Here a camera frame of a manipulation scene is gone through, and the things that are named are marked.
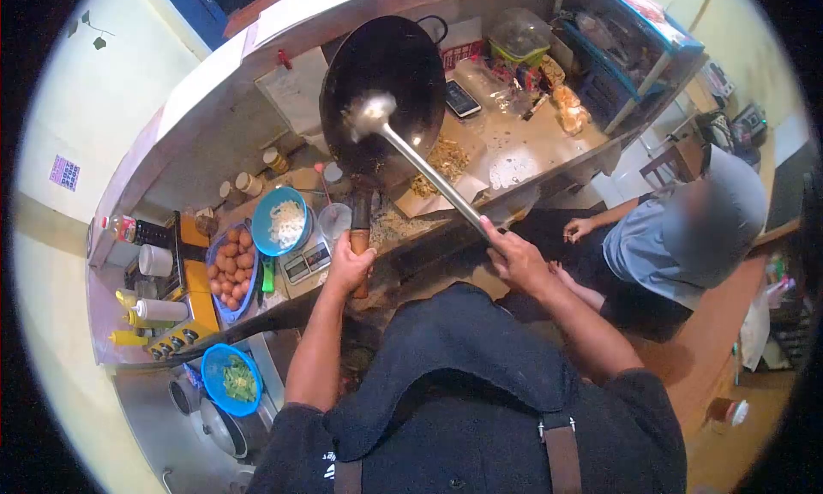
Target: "ladle handle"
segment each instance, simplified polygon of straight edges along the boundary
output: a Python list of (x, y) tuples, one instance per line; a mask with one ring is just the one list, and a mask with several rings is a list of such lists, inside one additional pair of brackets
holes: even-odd
[(463, 215), (464, 218), (468, 220), (472, 224), (473, 227), (483, 235), (483, 238), (486, 239), (487, 242), (489, 241), (489, 236), (486, 234), (486, 231), (483, 230), (483, 227), (480, 225), (480, 213), (472, 207), (468, 201), (464, 200), (458, 191), (454, 190), (454, 187), (449, 185), (445, 178), (440, 176), (440, 173), (435, 171), (433, 167), (429, 165), (429, 163), (424, 160), (417, 152), (408, 145), (408, 143), (397, 135), (392, 127), (386, 123), (380, 127), (379, 132), (383, 137), (386, 138), (388, 142), (390, 142), (397, 151), (402, 153), (406, 160), (411, 162), (418, 171), (420, 171), (424, 177), (426, 177), (436, 188), (440, 191), (440, 194), (448, 200), (452, 206), (458, 210), (459, 213)]

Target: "chopped food pile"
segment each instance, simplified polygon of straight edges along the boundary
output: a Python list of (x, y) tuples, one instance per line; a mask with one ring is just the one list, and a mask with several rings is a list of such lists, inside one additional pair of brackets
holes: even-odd
[(246, 362), (237, 355), (230, 355), (231, 365), (223, 367), (225, 395), (238, 401), (254, 401), (257, 397), (257, 382)]
[[(451, 185), (454, 185), (463, 175), (463, 171), (465, 171), (469, 162), (468, 155), (460, 147), (460, 144), (445, 139), (443, 134), (437, 136), (437, 144), (429, 153), (426, 161), (435, 171), (443, 175), (443, 178)], [(421, 198), (429, 198), (438, 193), (437, 188), (419, 172), (411, 181), (411, 185), (411, 191)]]
[(306, 218), (303, 209), (296, 201), (284, 201), (272, 208), (269, 212), (272, 217), (272, 242), (280, 241), (280, 247), (287, 248), (294, 245), (303, 234)]
[(232, 228), (225, 233), (225, 241), (208, 266), (209, 288), (229, 310), (236, 311), (251, 289), (257, 248), (245, 228)]

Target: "pot lid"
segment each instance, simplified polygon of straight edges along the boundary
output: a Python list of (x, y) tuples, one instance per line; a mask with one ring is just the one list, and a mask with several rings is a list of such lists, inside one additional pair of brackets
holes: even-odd
[[(203, 399), (200, 402), (200, 417), (203, 421), (203, 433), (210, 436), (217, 447), (236, 458), (243, 458), (246, 455), (246, 446), (240, 429), (228, 414), (222, 414), (221, 409), (214, 406), (210, 400)], [(228, 425), (234, 427), (234, 433), (240, 438), (239, 442), (235, 442)]]

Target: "green handle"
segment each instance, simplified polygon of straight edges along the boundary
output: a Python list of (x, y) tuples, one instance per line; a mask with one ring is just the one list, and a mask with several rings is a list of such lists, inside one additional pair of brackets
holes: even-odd
[(262, 258), (262, 290), (263, 293), (274, 292), (274, 257)]

